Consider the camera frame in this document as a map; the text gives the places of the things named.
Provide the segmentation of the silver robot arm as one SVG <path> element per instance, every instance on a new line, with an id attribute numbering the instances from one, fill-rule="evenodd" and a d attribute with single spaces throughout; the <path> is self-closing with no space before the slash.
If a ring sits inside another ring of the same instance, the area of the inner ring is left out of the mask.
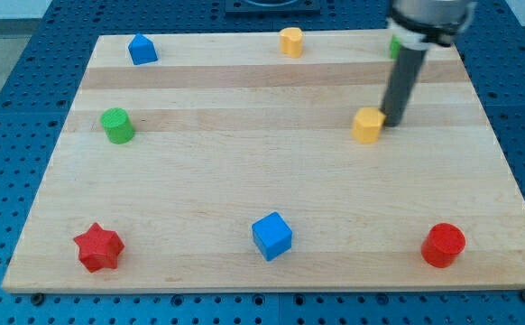
<path id="1" fill-rule="evenodd" d="M 471 25 L 476 6 L 472 0 L 391 0 L 388 27 L 410 50 L 450 47 Z"/>

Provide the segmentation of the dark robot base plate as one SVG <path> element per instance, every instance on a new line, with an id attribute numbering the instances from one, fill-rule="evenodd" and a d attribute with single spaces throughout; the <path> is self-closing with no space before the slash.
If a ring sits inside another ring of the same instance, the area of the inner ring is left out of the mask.
<path id="1" fill-rule="evenodd" d="M 225 0 L 227 14 L 319 13 L 319 0 Z"/>

